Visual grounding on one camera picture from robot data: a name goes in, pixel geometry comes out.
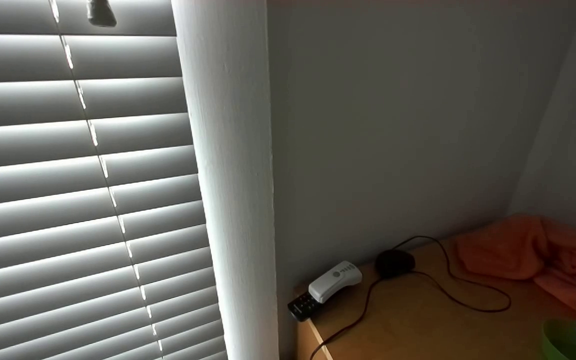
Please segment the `desk surface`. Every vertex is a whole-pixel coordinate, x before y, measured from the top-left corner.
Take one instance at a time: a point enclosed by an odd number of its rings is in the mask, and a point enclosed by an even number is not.
[[[450,241],[452,271],[468,280],[492,285],[510,294],[505,312],[476,312],[448,299],[425,276],[408,274],[378,284],[361,323],[327,347],[329,360],[535,360],[541,359],[541,326],[551,318],[576,319],[576,312],[534,282],[503,280],[466,273]],[[457,299],[477,308],[500,308],[505,297],[496,291],[455,281],[436,243],[412,251],[416,270],[432,275]],[[368,286],[377,279],[372,264],[359,267],[363,281],[331,298],[313,319],[299,326],[317,341],[354,321],[363,310]],[[299,358],[313,344],[298,344]]]

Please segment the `orange towel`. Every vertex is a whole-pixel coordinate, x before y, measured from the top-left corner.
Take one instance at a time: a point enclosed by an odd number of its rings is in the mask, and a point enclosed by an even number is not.
[[[532,279],[576,310],[576,228],[542,216],[517,214],[457,235],[455,243],[467,270]]]

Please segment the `remote control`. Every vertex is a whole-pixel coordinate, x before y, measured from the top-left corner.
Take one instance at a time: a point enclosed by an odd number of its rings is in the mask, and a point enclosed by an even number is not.
[[[297,321],[306,321],[340,289],[359,284],[361,281],[362,272],[355,265],[348,261],[339,262],[311,282],[307,292],[288,303],[288,309]]]

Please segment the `black remote control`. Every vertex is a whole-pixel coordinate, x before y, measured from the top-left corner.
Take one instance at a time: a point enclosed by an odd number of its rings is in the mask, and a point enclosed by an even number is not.
[[[306,291],[299,297],[288,303],[288,310],[297,321],[303,322],[313,316],[313,314],[322,307],[315,298]]]

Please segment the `white device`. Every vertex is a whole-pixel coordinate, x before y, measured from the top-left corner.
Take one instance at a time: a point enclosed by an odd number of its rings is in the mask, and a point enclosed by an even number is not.
[[[310,295],[320,304],[326,303],[342,288],[362,282],[362,272],[348,261],[339,262],[308,286]]]

